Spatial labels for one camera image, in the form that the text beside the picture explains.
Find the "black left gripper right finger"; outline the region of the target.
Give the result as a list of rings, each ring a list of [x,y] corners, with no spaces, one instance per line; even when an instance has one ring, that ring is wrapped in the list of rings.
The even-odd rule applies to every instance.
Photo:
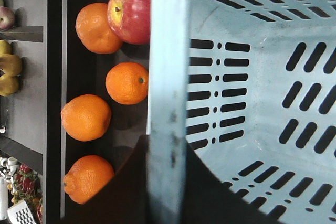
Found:
[[[279,223],[229,190],[184,142],[182,223]]]

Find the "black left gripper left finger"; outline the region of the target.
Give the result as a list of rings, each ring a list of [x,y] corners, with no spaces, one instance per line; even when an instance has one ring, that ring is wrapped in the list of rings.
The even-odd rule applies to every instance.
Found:
[[[149,137],[142,135],[114,178],[61,223],[147,223],[146,154]]]

